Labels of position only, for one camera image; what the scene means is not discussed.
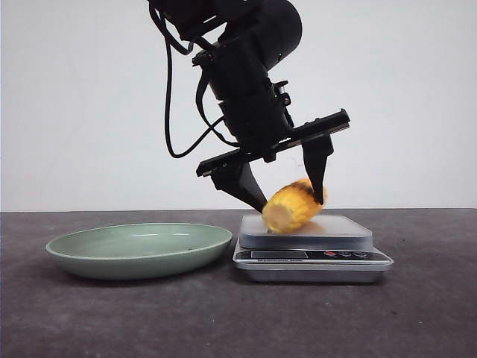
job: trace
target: plate rim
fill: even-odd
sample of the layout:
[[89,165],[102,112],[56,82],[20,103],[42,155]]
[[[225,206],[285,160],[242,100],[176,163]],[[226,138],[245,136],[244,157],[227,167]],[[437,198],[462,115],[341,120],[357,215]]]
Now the plate rim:
[[[133,257],[87,257],[87,256],[75,256],[75,255],[68,255],[68,254],[61,254],[59,252],[54,251],[51,249],[51,245],[53,245],[56,241],[63,239],[67,236],[73,236],[77,235],[79,233],[85,233],[88,231],[94,231],[94,230],[102,230],[102,229],[109,229],[112,227],[124,227],[124,226],[140,226],[140,225],[191,225],[191,226],[202,226],[202,227],[213,227],[215,229],[221,229],[223,230],[229,238],[227,240],[224,240],[222,242],[219,242],[217,244],[209,245],[209,246],[204,246],[202,248],[195,248],[193,250],[187,250],[187,251],[177,251],[177,252],[172,252],[169,254],[155,254],[155,255],[143,255],[143,256],[133,256]],[[195,224],[191,222],[141,222],[141,223],[133,223],[133,224],[118,224],[118,225],[109,225],[109,226],[103,226],[103,227],[94,227],[91,229],[86,229],[86,230],[79,230],[75,231],[73,233],[67,233],[66,235],[62,235],[59,237],[55,237],[54,239],[50,240],[46,246],[45,250],[52,256],[54,257],[61,257],[61,258],[66,258],[66,259],[71,259],[71,260],[78,260],[78,261],[125,261],[125,260],[144,260],[144,259],[156,259],[156,258],[161,258],[161,257],[173,257],[177,255],[184,255],[184,254],[192,254],[200,251],[205,251],[209,250],[212,248],[216,248],[221,245],[225,244],[230,244],[230,241],[233,238],[233,233],[223,227],[220,226],[214,226],[214,225],[208,225],[208,224]]]

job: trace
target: scale button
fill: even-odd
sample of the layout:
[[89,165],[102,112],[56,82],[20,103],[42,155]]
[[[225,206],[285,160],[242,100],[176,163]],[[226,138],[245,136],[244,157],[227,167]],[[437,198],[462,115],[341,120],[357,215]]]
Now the scale button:
[[353,255],[357,257],[366,257],[367,254],[363,251],[357,251],[357,252],[353,252]]

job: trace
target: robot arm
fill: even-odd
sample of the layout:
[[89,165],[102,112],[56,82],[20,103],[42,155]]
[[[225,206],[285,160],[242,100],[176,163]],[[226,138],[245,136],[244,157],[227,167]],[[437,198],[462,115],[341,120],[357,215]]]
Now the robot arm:
[[[199,112],[208,123],[202,95],[210,86],[220,101],[224,123],[237,140],[229,143],[238,147],[235,151],[201,162],[197,175],[210,176],[216,189],[261,212],[267,201],[249,163],[260,158],[266,163],[274,161],[277,152],[302,145],[315,198],[322,204],[326,159],[333,152],[330,134],[348,128],[350,120],[341,110],[295,127],[286,108],[291,103],[284,90],[287,82],[274,84],[268,77],[268,71],[301,40],[300,16],[293,5],[287,0],[149,1],[151,17],[169,44],[169,60],[170,45],[182,54],[190,53],[192,46],[182,47],[167,31],[165,19],[176,27],[182,40],[203,49],[192,59],[193,66],[203,71],[196,96]],[[225,31],[216,43],[202,37],[225,22]],[[209,130],[220,138],[214,125],[208,124]]]

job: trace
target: black cable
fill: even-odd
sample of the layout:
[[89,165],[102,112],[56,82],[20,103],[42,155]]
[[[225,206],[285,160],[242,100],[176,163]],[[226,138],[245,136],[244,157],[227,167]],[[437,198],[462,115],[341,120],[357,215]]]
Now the black cable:
[[197,85],[197,91],[195,92],[195,104],[197,106],[197,109],[199,111],[200,116],[202,117],[202,120],[205,122],[207,127],[211,128],[211,131],[214,132],[214,134],[217,136],[217,138],[220,139],[220,141],[224,142],[225,144],[231,145],[232,147],[240,147],[240,145],[236,142],[229,142],[224,138],[224,136],[217,132],[214,127],[210,124],[209,120],[206,117],[206,114],[203,110],[203,94],[206,92],[206,88],[209,85],[209,77],[206,74],[206,71],[202,71],[202,75],[200,77],[199,83]]
[[195,37],[192,40],[192,42],[199,45],[202,49],[206,51],[214,51],[217,49],[213,44],[211,44],[209,41],[207,41],[203,37]]
[[166,91],[165,91],[165,110],[164,110],[164,132],[165,132],[165,144],[167,145],[167,149],[169,154],[173,158],[182,158],[193,151],[200,142],[209,134],[211,131],[214,130],[214,127],[218,125],[220,122],[224,120],[224,117],[217,119],[214,123],[209,124],[209,127],[202,133],[202,135],[187,149],[182,153],[174,153],[174,149],[172,148],[171,143],[171,128],[170,128],[170,115],[171,115],[171,93],[172,93],[172,51],[171,51],[171,44],[168,41],[168,38],[164,36],[165,42],[165,52],[167,54],[167,84],[166,84]]
[[154,24],[156,24],[161,34],[164,36],[165,39],[168,40],[169,44],[172,45],[172,47],[174,47],[181,54],[190,54],[192,52],[194,48],[194,43],[189,43],[187,48],[182,46],[167,29],[165,25],[164,14],[159,12],[161,16],[161,19],[160,19],[159,16],[157,15],[156,8],[150,2],[149,2],[149,14],[151,15],[151,18]]

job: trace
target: scale display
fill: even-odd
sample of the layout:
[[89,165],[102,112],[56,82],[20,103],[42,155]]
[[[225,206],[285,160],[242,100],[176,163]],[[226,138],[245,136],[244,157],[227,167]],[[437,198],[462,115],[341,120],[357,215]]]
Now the scale display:
[[371,251],[257,251],[246,250],[235,256],[242,263],[337,263],[337,264],[387,264],[390,260],[383,254]]

